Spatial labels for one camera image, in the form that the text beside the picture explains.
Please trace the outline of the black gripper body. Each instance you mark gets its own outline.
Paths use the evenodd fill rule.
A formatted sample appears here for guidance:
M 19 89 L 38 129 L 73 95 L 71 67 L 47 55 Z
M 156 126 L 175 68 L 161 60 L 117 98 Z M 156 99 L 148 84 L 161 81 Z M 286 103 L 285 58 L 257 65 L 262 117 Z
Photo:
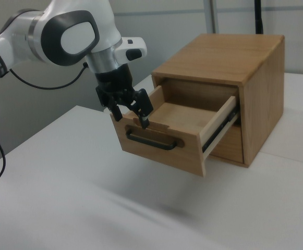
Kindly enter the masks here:
M 134 101 L 132 75 L 128 65 L 122 65 L 115 70 L 96 73 L 98 81 L 96 92 L 103 107 L 108 107 L 110 99 L 123 106 L 129 106 Z

